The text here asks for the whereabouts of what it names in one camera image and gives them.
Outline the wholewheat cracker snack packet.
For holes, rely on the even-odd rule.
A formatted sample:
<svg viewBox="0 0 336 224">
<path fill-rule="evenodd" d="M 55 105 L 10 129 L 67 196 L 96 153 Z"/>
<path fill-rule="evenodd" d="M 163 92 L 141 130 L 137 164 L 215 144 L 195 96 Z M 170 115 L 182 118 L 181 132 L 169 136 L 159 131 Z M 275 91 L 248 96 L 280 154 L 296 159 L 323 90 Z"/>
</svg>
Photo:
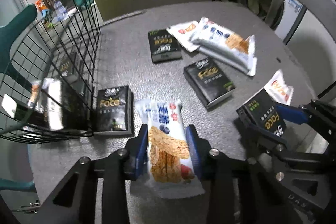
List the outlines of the wholewheat cracker snack packet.
<svg viewBox="0 0 336 224">
<path fill-rule="evenodd" d="M 239 34 L 223 27 L 206 17 L 202 17 L 190 42 L 207 54 L 244 72 L 249 77 L 256 74 L 255 36 L 243 38 Z"/>
</svg>

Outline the white orange snack packet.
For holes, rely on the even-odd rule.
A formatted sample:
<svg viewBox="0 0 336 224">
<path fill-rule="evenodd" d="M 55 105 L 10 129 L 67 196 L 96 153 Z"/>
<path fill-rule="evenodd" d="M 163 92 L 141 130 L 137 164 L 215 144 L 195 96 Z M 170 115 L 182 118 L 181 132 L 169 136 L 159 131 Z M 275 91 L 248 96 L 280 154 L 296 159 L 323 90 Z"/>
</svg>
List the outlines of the white orange snack packet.
<svg viewBox="0 0 336 224">
<path fill-rule="evenodd" d="M 187 50 L 188 52 L 193 52 L 198 49 L 198 45 L 194 45 L 191 42 L 191 37 L 193 36 L 197 26 L 197 21 L 191 21 L 169 26 L 166 30 L 171 36 L 177 39 L 179 44 L 185 50 Z"/>
</svg>

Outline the small white orange sachet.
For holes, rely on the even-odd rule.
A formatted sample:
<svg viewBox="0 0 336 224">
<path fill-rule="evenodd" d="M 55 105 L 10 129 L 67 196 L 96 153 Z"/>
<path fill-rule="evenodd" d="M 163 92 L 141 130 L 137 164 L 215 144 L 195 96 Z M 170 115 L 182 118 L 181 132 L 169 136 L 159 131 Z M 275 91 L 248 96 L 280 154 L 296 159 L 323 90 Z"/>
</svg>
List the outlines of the small white orange sachet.
<svg viewBox="0 0 336 224">
<path fill-rule="evenodd" d="M 275 102 L 288 106 L 291 104 L 294 87 L 288 86 L 285 83 L 281 69 L 275 72 L 273 77 L 264 86 L 264 89 Z"/>
</svg>

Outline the washing machine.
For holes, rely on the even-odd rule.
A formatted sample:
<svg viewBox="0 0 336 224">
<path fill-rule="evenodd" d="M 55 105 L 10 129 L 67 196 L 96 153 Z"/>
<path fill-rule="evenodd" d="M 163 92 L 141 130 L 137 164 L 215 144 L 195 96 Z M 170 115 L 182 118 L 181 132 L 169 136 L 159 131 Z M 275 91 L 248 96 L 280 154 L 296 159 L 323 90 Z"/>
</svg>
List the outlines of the washing machine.
<svg viewBox="0 0 336 224">
<path fill-rule="evenodd" d="M 238 3 L 252 11 L 262 21 L 266 20 L 272 0 L 228 0 Z M 278 8 L 277 14 L 270 27 L 280 37 L 284 38 L 292 29 L 295 21 L 301 20 L 305 15 L 306 8 L 297 0 L 285 0 Z"/>
</svg>

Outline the spray bottle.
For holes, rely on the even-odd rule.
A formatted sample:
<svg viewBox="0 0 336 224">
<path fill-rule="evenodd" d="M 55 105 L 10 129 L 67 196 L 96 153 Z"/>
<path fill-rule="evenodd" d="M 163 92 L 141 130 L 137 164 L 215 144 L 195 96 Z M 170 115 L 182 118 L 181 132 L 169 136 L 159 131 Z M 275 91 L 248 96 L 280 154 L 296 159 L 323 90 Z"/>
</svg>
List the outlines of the spray bottle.
<svg viewBox="0 0 336 224">
<path fill-rule="evenodd" d="M 60 0 L 52 0 L 52 4 L 53 4 L 54 10 L 56 12 L 56 16 L 58 18 L 58 21 L 64 20 L 67 16 L 68 12 L 67 12 L 67 9 L 62 4 L 62 2 Z"/>
</svg>

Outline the teal chair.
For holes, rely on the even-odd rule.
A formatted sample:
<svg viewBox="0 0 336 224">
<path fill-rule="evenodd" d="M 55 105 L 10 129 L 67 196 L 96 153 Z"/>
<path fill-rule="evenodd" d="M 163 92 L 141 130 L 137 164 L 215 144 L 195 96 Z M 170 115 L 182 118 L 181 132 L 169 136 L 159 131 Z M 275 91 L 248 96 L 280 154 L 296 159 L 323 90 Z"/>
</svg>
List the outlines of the teal chair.
<svg viewBox="0 0 336 224">
<path fill-rule="evenodd" d="M 11 46 L 20 34 L 36 19 L 37 8 L 34 4 L 26 6 L 11 22 L 1 26 L 1 73 L 16 80 L 23 88 L 30 91 L 31 83 L 13 67 L 10 59 Z M 17 192 L 36 192 L 34 181 L 18 182 L 1 178 L 1 190 Z"/>
</svg>

